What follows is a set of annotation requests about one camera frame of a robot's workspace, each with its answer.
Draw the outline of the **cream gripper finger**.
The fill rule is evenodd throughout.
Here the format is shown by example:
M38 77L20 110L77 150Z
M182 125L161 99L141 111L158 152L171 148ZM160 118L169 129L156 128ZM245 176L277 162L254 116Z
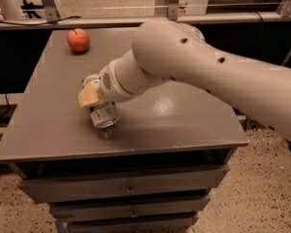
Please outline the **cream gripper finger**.
M89 82L78 95L82 108L90 108L102 100L100 85L94 81Z

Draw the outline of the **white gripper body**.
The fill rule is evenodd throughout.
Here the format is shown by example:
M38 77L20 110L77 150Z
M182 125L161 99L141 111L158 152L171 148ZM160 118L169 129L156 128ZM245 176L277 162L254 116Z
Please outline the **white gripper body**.
M119 103L134 98L134 95L126 91L117 80L114 61L111 61L100 71L99 78L101 93L107 100Z

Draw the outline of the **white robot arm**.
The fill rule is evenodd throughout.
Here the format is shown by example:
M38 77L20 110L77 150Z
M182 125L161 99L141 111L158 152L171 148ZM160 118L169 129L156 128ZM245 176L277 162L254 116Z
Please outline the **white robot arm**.
M140 25L129 51L86 77L78 99L83 108L126 102L169 80L209 92L291 142L291 68L218 50L184 23Z

